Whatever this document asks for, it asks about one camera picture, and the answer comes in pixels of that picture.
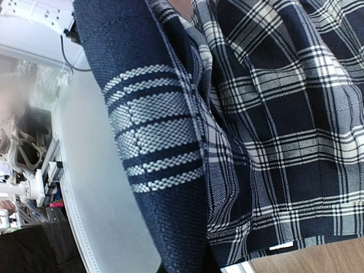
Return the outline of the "black white plaid shirt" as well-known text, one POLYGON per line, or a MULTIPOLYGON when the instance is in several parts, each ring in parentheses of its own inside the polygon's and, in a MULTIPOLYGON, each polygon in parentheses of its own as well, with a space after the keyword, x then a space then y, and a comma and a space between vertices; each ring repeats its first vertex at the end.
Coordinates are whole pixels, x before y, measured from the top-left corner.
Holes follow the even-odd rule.
POLYGON ((363 2, 74 1, 161 272, 363 236, 363 2))

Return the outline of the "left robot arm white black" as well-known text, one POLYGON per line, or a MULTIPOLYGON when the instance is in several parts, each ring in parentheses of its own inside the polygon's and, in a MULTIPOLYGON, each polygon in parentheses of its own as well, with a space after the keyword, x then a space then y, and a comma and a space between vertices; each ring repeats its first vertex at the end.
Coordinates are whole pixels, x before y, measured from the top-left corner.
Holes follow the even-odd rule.
POLYGON ((1 55, 89 72, 73 1, 1 1, 1 55))

